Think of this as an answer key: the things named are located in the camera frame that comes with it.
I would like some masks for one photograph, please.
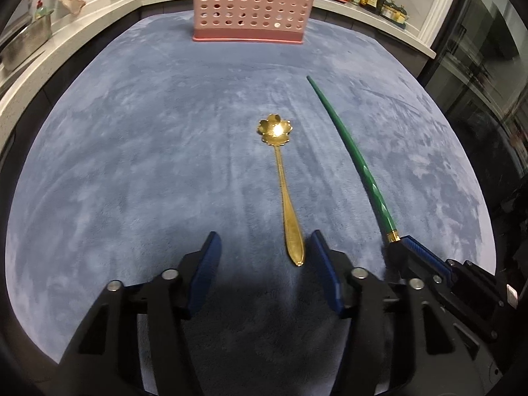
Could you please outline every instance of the glass door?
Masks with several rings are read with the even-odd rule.
[[[464,0],[424,88],[458,135],[490,211],[528,174],[528,30],[509,0]]]

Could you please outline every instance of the white countertop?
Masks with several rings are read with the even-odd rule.
[[[52,25],[53,37],[14,72],[10,73],[0,65],[0,90],[3,85],[12,83],[0,100],[0,148],[3,149],[14,126],[33,97],[76,51],[128,13],[141,6],[164,1],[172,0],[94,0],[83,8],[77,18],[67,15],[57,19]],[[436,56],[435,52],[415,36],[364,9],[331,0],[315,0],[313,6],[367,23],[407,43],[430,58]]]

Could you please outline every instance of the blue fuzzy rug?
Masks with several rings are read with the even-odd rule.
[[[305,236],[321,229],[379,277],[384,237],[308,74],[356,139],[400,234],[495,271],[489,216],[459,141],[376,41],[315,20],[301,46],[191,35],[192,13],[180,13],[116,38],[59,100],[27,157],[6,277],[20,323],[47,355],[59,361],[109,280],[147,281],[217,231],[217,278],[185,325],[205,394],[329,394],[348,321],[328,309],[310,257],[297,268],[286,254],[259,120],[279,113],[294,127],[281,150]]]

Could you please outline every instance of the pink plastic drain rack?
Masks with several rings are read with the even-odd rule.
[[[314,0],[194,0],[198,42],[303,42]]]

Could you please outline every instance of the blue gripper pad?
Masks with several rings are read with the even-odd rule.
[[[187,309],[191,317],[202,308],[220,262],[222,241],[216,232],[209,234],[200,253],[199,263],[188,286]]]
[[[410,235],[403,236],[401,242],[411,250],[412,253],[415,253],[419,259],[434,269],[439,276],[445,279],[448,286],[452,285],[452,271],[442,259],[436,256],[428,248],[422,246]]]
[[[353,268],[352,263],[344,253],[330,250],[319,230],[313,231],[310,236],[310,251],[328,306],[344,317],[349,307],[345,275]]]

